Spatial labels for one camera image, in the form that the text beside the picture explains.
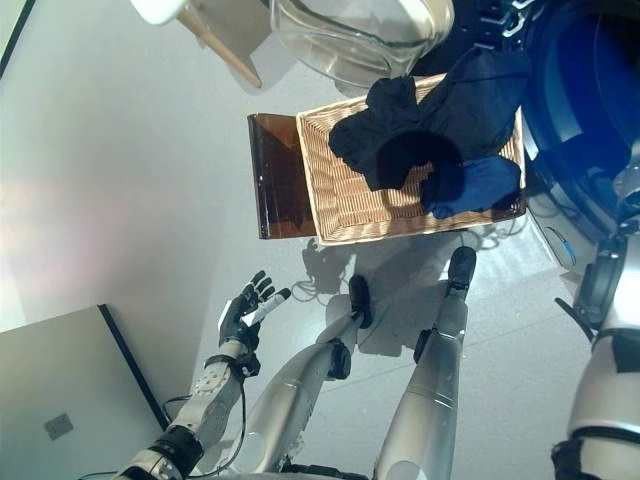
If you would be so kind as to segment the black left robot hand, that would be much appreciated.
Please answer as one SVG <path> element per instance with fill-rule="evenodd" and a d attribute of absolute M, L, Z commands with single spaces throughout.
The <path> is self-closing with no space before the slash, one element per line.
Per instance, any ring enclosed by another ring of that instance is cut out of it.
<path fill-rule="evenodd" d="M 248 351 L 255 351 L 262 322 L 290 297 L 289 288 L 276 290 L 266 272 L 258 271 L 225 305 L 219 321 L 219 345 L 238 341 Z"/>

